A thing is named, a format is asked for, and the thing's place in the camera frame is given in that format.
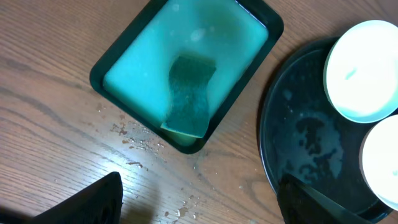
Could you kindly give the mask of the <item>green scrubbing sponge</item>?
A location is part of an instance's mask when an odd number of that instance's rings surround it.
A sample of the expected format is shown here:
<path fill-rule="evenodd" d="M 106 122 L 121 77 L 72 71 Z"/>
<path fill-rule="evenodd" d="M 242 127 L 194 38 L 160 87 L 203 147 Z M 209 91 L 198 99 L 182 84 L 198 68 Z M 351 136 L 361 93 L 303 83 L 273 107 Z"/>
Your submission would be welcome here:
<path fill-rule="evenodd" d="M 210 112 L 208 83 L 216 72 L 213 60 L 179 55 L 169 71 L 171 104 L 162 129 L 202 138 L 208 129 Z"/>

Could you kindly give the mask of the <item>white plate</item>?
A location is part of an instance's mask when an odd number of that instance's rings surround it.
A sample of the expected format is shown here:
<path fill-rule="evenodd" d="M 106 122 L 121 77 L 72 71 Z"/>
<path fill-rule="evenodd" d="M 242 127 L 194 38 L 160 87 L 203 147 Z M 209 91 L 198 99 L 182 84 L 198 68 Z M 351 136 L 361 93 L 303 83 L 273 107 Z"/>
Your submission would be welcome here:
<path fill-rule="evenodd" d="M 380 121 L 365 135 L 359 168 L 376 197 L 397 210 L 397 115 Z"/>

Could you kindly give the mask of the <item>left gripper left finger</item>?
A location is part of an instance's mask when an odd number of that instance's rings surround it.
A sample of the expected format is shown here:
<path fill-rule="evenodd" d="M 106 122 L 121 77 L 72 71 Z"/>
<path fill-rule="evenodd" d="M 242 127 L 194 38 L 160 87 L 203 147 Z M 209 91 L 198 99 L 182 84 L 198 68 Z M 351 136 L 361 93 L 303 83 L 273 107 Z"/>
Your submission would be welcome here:
<path fill-rule="evenodd" d="M 107 223 L 121 217 L 123 184 L 119 172 L 111 172 L 60 204 L 32 218 L 1 208 L 1 223 Z"/>

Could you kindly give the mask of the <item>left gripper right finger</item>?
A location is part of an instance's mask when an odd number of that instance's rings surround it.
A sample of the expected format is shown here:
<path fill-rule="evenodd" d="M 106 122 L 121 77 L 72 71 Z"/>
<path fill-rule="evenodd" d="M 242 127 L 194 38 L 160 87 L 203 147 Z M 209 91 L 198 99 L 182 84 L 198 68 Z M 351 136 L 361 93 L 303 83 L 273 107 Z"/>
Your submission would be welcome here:
<path fill-rule="evenodd" d="M 277 202 L 286 223 L 368 223 L 291 174 L 280 180 Z"/>

